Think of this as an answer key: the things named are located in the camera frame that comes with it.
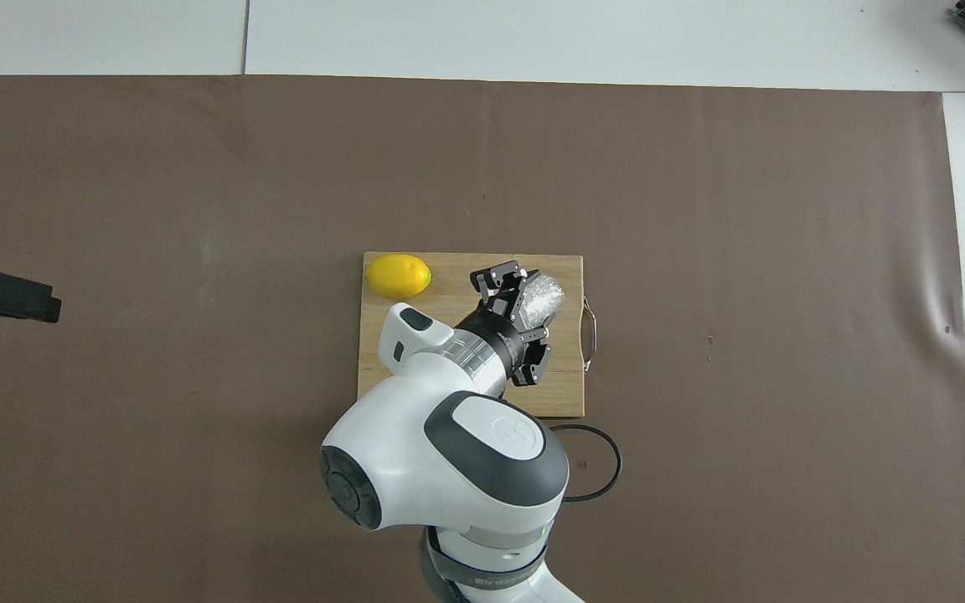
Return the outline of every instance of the metal handle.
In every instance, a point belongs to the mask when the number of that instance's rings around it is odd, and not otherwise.
[[[598,351],[598,317],[594,316],[594,310],[591,309],[591,303],[586,300],[586,295],[583,296],[583,312],[586,312],[587,316],[591,317],[591,352],[586,355],[586,359],[583,360],[583,373],[591,370],[591,360],[594,358],[594,352]]]

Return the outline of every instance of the white robotic arm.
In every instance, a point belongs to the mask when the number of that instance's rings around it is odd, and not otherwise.
[[[390,309],[379,357],[392,377],[323,441],[330,497],[360,527],[419,524],[421,568],[453,602],[580,600],[544,563],[568,481],[552,432],[501,400],[539,382],[560,288],[509,262],[472,273],[478,309],[456,328]]]

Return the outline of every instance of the lemon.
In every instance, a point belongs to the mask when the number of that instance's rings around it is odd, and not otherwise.
[[[371,289],[379,295],[407,299],[430,285],[430,267],[407,253],[386,253],[375,257],[364,272]]]

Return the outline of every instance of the black cable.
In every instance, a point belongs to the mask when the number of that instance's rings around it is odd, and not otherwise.
[[[583,431],[589,431],[591,434],[594,434],[595,436],[600,436],[600,438],[605,440],[605,442],[608,443],[609,446],[613,449],[613,455],[616,456],[617,458],[617,469],[613,471],[613,477],[609,478],[609,483],[607,483],[605,486],[601,486],[600,489],[597,489],[594,492],[589,493],[589,495],[566,496],[566,497],[563,497],[563,499],[561,500],[563,500],[564,503],[577,503],[577,502],[583,503],[583,501],[585,500],[593,500],[601,495],[604,495],[604,493],[609,492],[609,490],[613,488],[613,485],[617,484],[617,478],[620,477],[620,470],[624,465],[624,460],[623,458],[621,458],[621,455],[620,455],[620,447],[617,447],[617,443],[614,442],[612,438],[610,438],[609,434],[606,434],[605,431],[602,431],[597,427],[592,427],[590,425],[580,425],[578,423],[565,423],[563,425],[555,425],[553,427],[550,427],[550,431],[561,431],[562,429],[580,429]]]

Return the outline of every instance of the brown paper sheet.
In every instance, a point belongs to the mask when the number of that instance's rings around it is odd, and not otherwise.
[[[965,600],[939,95],[330,77],[0,77],[0,271],[64,301],[0,319],[0,600],[426,600],[317,462],[401,248],[585,257],[583,598]]]

